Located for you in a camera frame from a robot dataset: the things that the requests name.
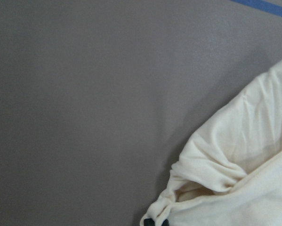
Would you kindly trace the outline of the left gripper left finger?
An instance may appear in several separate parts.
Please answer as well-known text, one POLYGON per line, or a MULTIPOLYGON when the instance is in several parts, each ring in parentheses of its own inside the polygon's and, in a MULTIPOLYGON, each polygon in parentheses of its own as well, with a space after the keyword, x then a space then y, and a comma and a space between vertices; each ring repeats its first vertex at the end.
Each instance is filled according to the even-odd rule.
POLYGON ((144 226, 153 226, 153 219, 152 218, 144 219, 143 224, 144 226))

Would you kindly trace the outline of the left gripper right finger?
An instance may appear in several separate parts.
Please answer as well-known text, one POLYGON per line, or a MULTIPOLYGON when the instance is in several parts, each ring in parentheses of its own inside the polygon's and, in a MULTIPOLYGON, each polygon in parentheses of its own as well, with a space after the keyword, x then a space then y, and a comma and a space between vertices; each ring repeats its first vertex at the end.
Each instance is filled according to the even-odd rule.
POLYGON ((169 221, 165 219, 161 226, 169 226, 169 221))

